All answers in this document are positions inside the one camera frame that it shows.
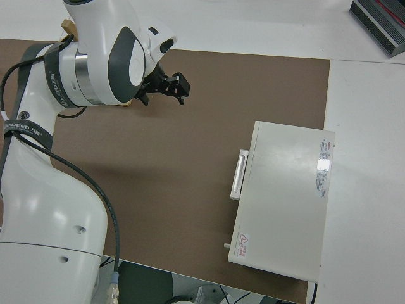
warning label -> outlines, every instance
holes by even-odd
[[[237,246],[237,258],[246,258],[247,257],[247,248],[249,246],[250,235],[246,233],[240,233]]]

black cable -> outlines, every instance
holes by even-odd
[[[109,261],[108,263],[105,263],[104,265],[100,265],[100,268],[102,268],[102,267],[104,267],[104,266],[107,266],[108,264],[111,264],[111,263],[113,263],[113,262],[115,262],[115,261],[112,260],[112,261]]]
[[[174,304],[174,303],[177,303],[177,302],[180,302],[180,301],[187,301],[187,300],[189,300],[189,299],[185,298],[183,296],[174,296],[173,298],[165,301],[165,304]]]
[[[81,114],[83,114],[83,112],[87,109],[86,106],[84,106],[79,112],[77,112],[76,114],[73,115],[62,115],[62,114],[58,114],[58,117],[61,118],[76,118],[79,117]]]
[[[313,295],[312,295],[312,301],[311,301],[311,304],[315,304],[315,299],[316,299],[316,291],[318,290],[318,285],[317,285],[317,283],[315,283],[315,285],[314,285],[314,293],[313,293]]]
[[[249,296],[251,293],[247,293],[244,296],[241,296],[238,300],[234,301],[234,304],[238,303],[241,299],[245,298],[246,296]]]
[[[113,220],[113,226],[114,226],[114,230],[115,230],[115,263],[114,263],[114,271],[118,272],[118,266],[119,266],[119,263],[120,263],[120,230],[119,230],[119,227],[118,227],[118,220],[117,220],[114,208],[113,208],[112,204],[110,203],[108,197],[104,193],[104,191],[100,188],[100,186],[95,182],[94,179],[92,179],[89,175],[87,175],[87,173],[85,173],[82,169],[78,168],[74,164],[72,164],[69,161],[65,160],[64,158],[62,158],[62,157],[48,151],[47,149],[44,149],[44,148],[32,143],[28,139],[25,139],[24,137],[22,137],[20,135],[20,133],[18,133],[16,131],[14,131],[12,134],[19,141],[25,143],[26,145],[30,146],[31,148],[34,148],[34,149],[46,154],[47,156],[50,156],[51,158],[63,163],[67,167],[69,167],[69,168],[73,169],[74,171],[76,171],[77,173],[79,173],[100,194],[100,196],[103,198],[103,200],[104,200],[104,202],[105,202],[105,204],[106,204],[106,206],[107,206],[107,208],[109,210],[109,213],[111,215],[111,219]]]
[[[227,294],[225,293],[225,291],[224,291],[223,288],[222,288],[222,285],[220,285],[220,288],[221,288],[221,291],[222,291],[222,293],[223,293],[223,295],[224,295],[224,297],[225,297],[227,303],[230,304],[230,303],[229,303],[229,300],[228,300],[228,297],[227,297]]]
[[[73,35],[68,36],[66,41],[63,44],[61,44],[61,46],[59,47],[59,52],[62,51],[65,47],[67,47],[73,41],[73,37],[74,37]],[[17,68],[25,67],[28,65],[33,65],[34,63],[40,62],[42,60],[44,60],[44,55],[30,59],[30,60],[19,62],[8,69],[8,71],[4,74],[3,79],[1,81],[1,85],[0,85],[0,110],[1,111],[6,111],[4,109],[4,87],[6,86],[6,82],[8,80],[8,77],[11,75],[11,73],[13,73]]]
[[[108,261],[110,261],[110,260],[111,260],[111,258],[110,258],[110,257],[107,257],[107,258],[104,260],[104,262],[100,264],[100,268],[103,267],[103,266],[105,266],[105,264],[106,264]]]

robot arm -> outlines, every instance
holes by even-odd
[[[65,108],[133,97],[147,104],[152,92],[183,103],[189,95],[183,75],[167,77],[158,63],[176,42],[166,27],[141,27],[128,0],[64,2],[79,42],[27,50],[25,59],[44,56],[44,62],[20,70],[10,119],[2,111],[6,135],[18,134],[5,139],[0,161],[5,303],[90,303],[106,236],[106,211],[95,192],[27,143],[50,152],[56,116]],[[111,292],[108,303],[117,303],[115,286]]]
[[[180,103],[188,96],[189,85],[181,73],[168,78],[158,65],[177,41],[162,23],[145,20],[146,28],[141,27],[128,1],[65,0],[65,6],[76,23],[79,42],[76,75],[70,73],[63,82],[66,93],[75,95],[70,84],[77,77],[83,96],[76,100],[81,97],[81,105],[86,100],[118,105],[133,97],[144,102],[147,92],[169,92]]]

cardboard piece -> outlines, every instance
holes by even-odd
[[[1,75],[31,43],[0,40]],[[249,149],[254,122],[322,129],[329,61],[171,50],[161,64],[190,82],[183,106],[151,94],[149,106],[133,101],[59,118],[53,151],[109,196],[120,221],[121,258],[305,303],[306,282],[230,263],[223,244],[234,229],[237,202],[229,195],[239,149]],[[11,79],[8,111],[15,86]],[[112,232],[110,222],[108,255]]]

screw hole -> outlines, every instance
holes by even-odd
[[[67,263],[69,261],[69,258],[67,256],[61,256],[60,258],[61,263]]]

